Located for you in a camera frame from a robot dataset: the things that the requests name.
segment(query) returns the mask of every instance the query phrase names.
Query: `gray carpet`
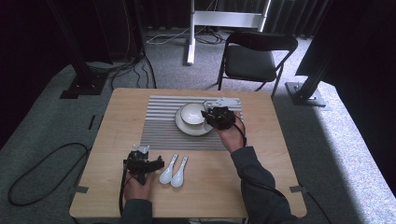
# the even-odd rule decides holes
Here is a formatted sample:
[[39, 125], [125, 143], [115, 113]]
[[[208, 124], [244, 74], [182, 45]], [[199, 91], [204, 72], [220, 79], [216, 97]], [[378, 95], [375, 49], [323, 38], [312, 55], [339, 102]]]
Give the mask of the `gray carpet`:
[[[179, 33], [157, 31], [151, 35]], [[223, 45], [197, 42], [195, 63], [186, 65], [187, 39], [174, 39], [162, 45], [147, 45], [147, 55], [154, 69], [157, 86], [161, 89], [215, 90]], [[396, 200], [378, 171], [359, 131], [339, 99], [336, 89], [320, 83], [318, 90], [327, 102], [323, 108], [293, 105], [285, 87], [286, 82], [304, 82], [295, 71], [309, 47], [310, 40], [299, 39], [300, 46], [286, 63], [274, 105], [285, 136], [297, 178], [318, 200], [332, 223], [396, 223]], [[106, 67], [102, 63], [91, 63]], [[141, 70], [139, 86], [152, 87]], [[74, 223], [69, 216], [74, 184], [83, 161], [62, 185], [39, 203], [14, 206], [7, 201], [11, 184], [55, 148], [72, 142], [88, 147], [93, 144], [100, 119], [111, 96], [110, 80], [102, 95], [79, 96], [77, 100], [60, 100], [74, 78], [67, 66], [56, 75], [35, 102], [19, 128], [0, 151], [0, 223]], [[137, 88], [138, 75], [121, 72], [114, 87]], [[253, 91], [260, 84], [225, 80], [224, 90]], [[262, 91], [270, 92], [273, 84]], [[96, 119], [91, 124], [92, 116]], [[23, 179], [14, 189], [12, 198], [27, 203], [48, 192], [78, 159], [84, 149], [71, 146], [56, 154]], [[308, 213], [301, 223], [326, 223], [317, 205], [307, 195], [304, 200]], [[80, 223], [110, 222], [116, 218], [86, 218]]]

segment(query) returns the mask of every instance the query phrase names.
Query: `gray sleeve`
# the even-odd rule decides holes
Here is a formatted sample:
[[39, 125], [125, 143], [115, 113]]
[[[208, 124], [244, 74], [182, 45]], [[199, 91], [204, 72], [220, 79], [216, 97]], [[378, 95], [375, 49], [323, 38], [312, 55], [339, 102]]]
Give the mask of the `gray sleeve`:
[[151, 224], [152, 203], [143, 199], [128, 200], [124, 206], [121, 224]]
[[[243, 178], [275, 188], [272, 174], [264, 169], [253, 147], [242, 147], [231, 154], [237, 173]], [[289, 202], [271, 190], [256, 187], [241, 180], [241, 191], [251, 223], [294, 223], [297, 217], [291, 214]]]

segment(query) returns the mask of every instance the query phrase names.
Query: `person's arm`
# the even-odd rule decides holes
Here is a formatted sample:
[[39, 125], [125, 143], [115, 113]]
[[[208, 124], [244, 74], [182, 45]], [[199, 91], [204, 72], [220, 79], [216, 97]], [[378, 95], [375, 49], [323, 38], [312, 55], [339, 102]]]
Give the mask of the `person's arm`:
[[151, 193], [151, 183], [154, 174], [149, 174], [145, 185], [141, 185], [129, 172], [126, 176], [126, 186], [124, 188], [124, 206], [120, 223], [121, 224], [151, 224], [152, 223], [152, 203], [149, 201]]
[[[235, 125], [245, 131], [244, 124], [236, 119]], [[264, 169], [257, 159], [253, 147], [245, 147], [241, 133], [235, 127], [219, 131], [221, 142], [231, 153], [236, 172], [241, 176], [242, 197], [250, 223], [295, 222], [297, 217], [290, 213], [288, 200], [271, 190], [252, 185], [250, 182], [275, 188], [272, 174]]]

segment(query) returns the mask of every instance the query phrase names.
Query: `person's hand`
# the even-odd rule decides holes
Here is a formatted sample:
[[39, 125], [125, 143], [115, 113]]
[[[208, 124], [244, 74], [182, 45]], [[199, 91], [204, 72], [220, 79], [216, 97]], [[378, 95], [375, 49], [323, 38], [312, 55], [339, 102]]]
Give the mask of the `person's hand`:
[[[235, 118], [235, 125], [245, 134], [245, 126], [241, 121], [241, 114], [239, 112], [233, 112], [238, 118]], [[233, 126], [227, 130], [217, 130], [222, 144], [227, 148], [230, 153], [244, 147], [244, 139], [241, 133]]]
[[126, 201], [131, 199], [144, 199], [148, 200], [151, 194], [151, 183], [154, 179], [155, 174], [147, 174], [146, 184], [141, 185], [134, 177], [131, 176], [129, 172], [126, 174], [125, 182], [126, 186], [124, 188], [124, 198]]

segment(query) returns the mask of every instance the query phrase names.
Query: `chair seat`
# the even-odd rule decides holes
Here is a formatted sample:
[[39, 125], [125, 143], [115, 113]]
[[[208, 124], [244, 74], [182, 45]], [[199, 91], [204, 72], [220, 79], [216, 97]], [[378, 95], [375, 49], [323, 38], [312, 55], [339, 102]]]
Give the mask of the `chair seat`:
[[228, 77], [260, 82], [276, 79], [276, 67], [271, 51], [257, 51], [241, 46], [229, 46], [225, 55], [225, 74]]

